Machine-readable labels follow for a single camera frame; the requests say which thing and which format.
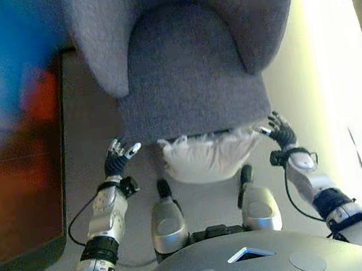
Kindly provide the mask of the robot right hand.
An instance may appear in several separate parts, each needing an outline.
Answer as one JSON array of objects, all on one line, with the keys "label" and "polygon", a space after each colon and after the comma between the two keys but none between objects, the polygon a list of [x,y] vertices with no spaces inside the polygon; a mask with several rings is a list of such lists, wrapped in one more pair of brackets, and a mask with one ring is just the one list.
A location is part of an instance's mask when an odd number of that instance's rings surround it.
[{"label": "robot right hand", "polygon": [[298,146],[298,139],[287,120],[277,111],[272,111],[268,116],[269,127],[255,129],[262,136],[272,139],[280,149],[291,149]]}]

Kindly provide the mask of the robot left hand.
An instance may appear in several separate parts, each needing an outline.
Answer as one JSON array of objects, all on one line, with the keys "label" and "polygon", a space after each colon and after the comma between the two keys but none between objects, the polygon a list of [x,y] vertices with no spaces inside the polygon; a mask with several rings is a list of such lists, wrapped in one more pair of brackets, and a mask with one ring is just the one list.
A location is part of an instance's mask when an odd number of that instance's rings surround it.
[{"label": "robot left hand", "polygon": [[113,138],[106,150],[104,162],[105,177],[121,176],[127,162],[136,155],[142,147],[142,144],[136,142],[128,149],[124,139],[120,136]]}]

